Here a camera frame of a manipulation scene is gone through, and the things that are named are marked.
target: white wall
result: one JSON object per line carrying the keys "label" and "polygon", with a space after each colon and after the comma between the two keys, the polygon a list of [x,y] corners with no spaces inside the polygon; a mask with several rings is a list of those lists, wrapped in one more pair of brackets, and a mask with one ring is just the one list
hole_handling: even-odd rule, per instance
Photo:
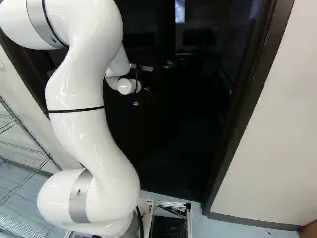
{"label": "white wall", "polygon": [[317,219],[317,1],[297,0],[212,212]]}
{"label": "white wall", "polygon": [[[37,137],[41,144],[64,169],[80,168],[80,163],[68,154],[56,139],[50,121],[43,114],[31,93],[24,85],[1,45],[0,61],[5,67],[5,69],[0,67],[0,95],[3,96],[5,101],[20,117],[31,133]],[[28,137],[22,134],[22,130],[19,129],[18,126],[15,126],[0,135],[0,139],[36,149],[32,147],[32,142]],[[52,164],[47,164],[43,170],[49,172],[58,171]]]}

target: doorway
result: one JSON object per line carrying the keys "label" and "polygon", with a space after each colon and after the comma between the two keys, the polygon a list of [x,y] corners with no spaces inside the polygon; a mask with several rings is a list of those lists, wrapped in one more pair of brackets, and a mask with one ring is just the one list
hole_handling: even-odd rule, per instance
{"label": "doorway", "polygon": [[[111,133],[141,189],[208,207],[276,1],[115,2],[133,64],[126,77],[143,89],[121,95],[104,82]],[[26,49],[3,33],[0,42],[46,113],[45,84],[67,50]]]}

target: wire shelf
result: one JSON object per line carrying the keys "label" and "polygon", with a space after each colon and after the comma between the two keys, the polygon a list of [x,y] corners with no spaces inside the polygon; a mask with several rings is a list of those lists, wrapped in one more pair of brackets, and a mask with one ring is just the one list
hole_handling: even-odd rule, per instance
{"label": "wire shelf", "polygon": [[5,206],[0,207],[0,231],[17,238],[63,237],[65,231],[47,223],[35,202],[45,180],[45,176],[34,175]]}
{"label": "wire shelf", "polygon": [[36,204],[48,178],[40,170],[48,162],[60,167],[1,96],[0,135],[0,237],[64,237],[66,231],[47,223]]}
{"label": "wire shelf", "polygon": [[6,132],[10,128],[17,125],[16,117],[10,117],[7,115],[0,115],[0,134]]}

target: black seam line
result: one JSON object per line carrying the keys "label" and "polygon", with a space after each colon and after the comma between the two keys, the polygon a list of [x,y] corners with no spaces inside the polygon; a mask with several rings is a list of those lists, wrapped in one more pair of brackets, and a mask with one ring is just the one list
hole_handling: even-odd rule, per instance
{"label": "black seam line", "polygon": [[45,8],[45,0],[42,0],[42,8],[43,8],[43,13],[44,13],[44,17],[46,19],[46,23],[48,24],[51,32],[53,33],[53,35],[56,37],[56,39],[65,47],[69,48],[68,45],[64,44],[64,42],[58,37],[58,35],[56,34],[56,32],[53,30],[51,24],[50,24],[50,21],[49,21],[49,18],[48,18],[48,15],[46,13],[46,8]]}
{"label": "black seam line", "polygon": [[81,108],[81,109],[69,109],[69,110],[48,110],[48,113],[77,113],[77,112],[85,112],[92,111],[104,108],[105,106],[95,107],[95,108]]}

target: baseboard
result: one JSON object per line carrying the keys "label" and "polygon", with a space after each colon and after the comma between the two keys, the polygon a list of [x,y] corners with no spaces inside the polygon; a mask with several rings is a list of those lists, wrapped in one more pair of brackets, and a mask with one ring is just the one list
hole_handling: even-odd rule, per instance
{"label": "baseboard", "polygon": [[266,222],[266,221],[248,219],[248,218],[234,217],[234,216],[224,215],[224,214],[220,214],[216,212],[210,212],[207,215],[207,217],[209,219],[223,221],[223,222],[231,222],[231,223],[237,223],[237,224],[254,226],[254,227],[264,227],[264,228],[272,228],[272,229],[287,230],[287,231],[299,231],[300,229],[304,227],[301,225],[293,225],[293,224],[277,223],[277,222]]}

